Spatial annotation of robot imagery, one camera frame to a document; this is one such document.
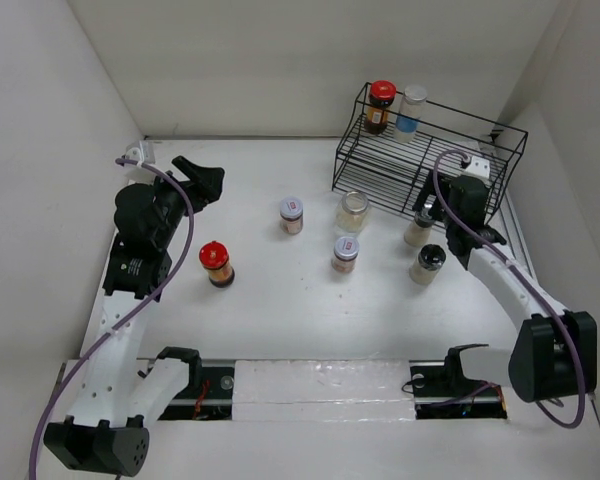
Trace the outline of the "black knob grinder bottle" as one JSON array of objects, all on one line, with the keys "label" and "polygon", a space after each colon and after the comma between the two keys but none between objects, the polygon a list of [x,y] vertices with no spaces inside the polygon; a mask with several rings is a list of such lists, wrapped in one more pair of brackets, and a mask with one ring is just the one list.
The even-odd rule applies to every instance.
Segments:
[{"label": "black knob grinder bottle", "polygon": [[428,243],[435,219],[426,209],[417,212],[404,233],[404,241],[411,247],[420,248]]}]

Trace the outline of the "black cap grinder bottle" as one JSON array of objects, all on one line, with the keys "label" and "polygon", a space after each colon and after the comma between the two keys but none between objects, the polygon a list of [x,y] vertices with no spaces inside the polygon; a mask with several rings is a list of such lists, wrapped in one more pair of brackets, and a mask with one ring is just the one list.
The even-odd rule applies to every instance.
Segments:
[{"label": "black cap grinder bottle", "polygon": [[419,285],[429,285],[445,262],[446,252],[440,245],[424,245],[409,269],[410,278]]}]

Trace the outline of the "red lid sauce jar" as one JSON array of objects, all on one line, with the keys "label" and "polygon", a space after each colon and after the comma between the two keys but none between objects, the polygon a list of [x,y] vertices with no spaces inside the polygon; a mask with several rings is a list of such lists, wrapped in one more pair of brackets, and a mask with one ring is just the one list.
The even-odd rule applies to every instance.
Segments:
[{"label": "red lid sauce jar", "polygon": [[233,283],[235,270],[230,263],[229,252],[222,243],[212,241],[203,245],[198,258],[213,286],[226,288]]},{"label": "red lid sauce jar", "polygon": [[364,122],[365,130],[368,133],[380,135],[385,131],[396,91],[396,86],[388,80],[377,80],[370,85]]}]

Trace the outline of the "clear glass jar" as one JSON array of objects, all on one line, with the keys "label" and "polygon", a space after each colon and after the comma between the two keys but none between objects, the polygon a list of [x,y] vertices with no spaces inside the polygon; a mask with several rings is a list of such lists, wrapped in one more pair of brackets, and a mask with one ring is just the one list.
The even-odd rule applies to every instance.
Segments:
[{"label": "clear glass jar", "polygon": [[335,229],[339,236],[357,236],[365,228],[371,204],[368,197],[357,190],[343,194],[336,208]]}]

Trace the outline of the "white lid spice jar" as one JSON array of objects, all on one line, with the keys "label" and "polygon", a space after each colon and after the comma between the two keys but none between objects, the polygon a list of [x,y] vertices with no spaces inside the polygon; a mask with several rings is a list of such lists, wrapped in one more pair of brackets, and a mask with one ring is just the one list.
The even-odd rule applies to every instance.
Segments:
[{"label": "white lid spice jar", "polygon": [[332,267],[340,273],[351,273],[355,268],[359,250],[359,242],[355,237],[339,237],[333,248]]},{"label": "white lid spice jar", "polygon": [[280,227],[289,234],[296,235],[302,231],[304,207],[302,201],[294,196],[285,197],[279,206]]}]

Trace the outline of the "blue label clear bottle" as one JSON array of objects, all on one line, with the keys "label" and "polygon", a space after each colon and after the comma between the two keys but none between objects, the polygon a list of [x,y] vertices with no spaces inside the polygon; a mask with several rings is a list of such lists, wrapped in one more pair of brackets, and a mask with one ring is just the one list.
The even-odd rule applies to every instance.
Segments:
[{"label": "blue label clear bottle", "polygon": [[394,139],[396,141],[409,143],[414,139],[427,97],[427,90],[421,85],[412,84],[404,88],[395,121]]}]

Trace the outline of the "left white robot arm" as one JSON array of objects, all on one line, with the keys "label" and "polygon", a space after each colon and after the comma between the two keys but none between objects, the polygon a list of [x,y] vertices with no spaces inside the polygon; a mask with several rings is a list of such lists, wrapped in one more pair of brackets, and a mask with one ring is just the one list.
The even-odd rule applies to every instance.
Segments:
[{"label": "left white robot arm", "polygon": [[35,430],[28,473],[36,476],[39,450],[46,447],[68,469],[134,477],[149,448],[149,428],[179,394],[202,387],[202,362],[195,349],[167,347],[139,378],[136,360],[150,321],[144,309],[159,302],[186,254],[171,259],[168,248],[183,219],[218,201],[225,171],[198,166],[183,156],[173,166],[180,181],[149,163],[119,158],[153,174],[115,198],[116,234],[102,289],[103,304],[94,343],[65,375]]}]

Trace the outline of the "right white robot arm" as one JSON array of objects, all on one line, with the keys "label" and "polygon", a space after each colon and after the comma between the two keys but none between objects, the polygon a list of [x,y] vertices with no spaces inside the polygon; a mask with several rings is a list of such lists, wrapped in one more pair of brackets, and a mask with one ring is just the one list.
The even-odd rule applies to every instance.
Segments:
[{"label": "right white robot arm", "polygon": [[506,239],[484,223],[489,189],[472,176],[430,171],[416,206],[435,200],[449,251],[484,286],[517,331],[505,355],[506,379],[526,403],[589,394],[597,387],[597,324],[542,291],[513,258]]}]

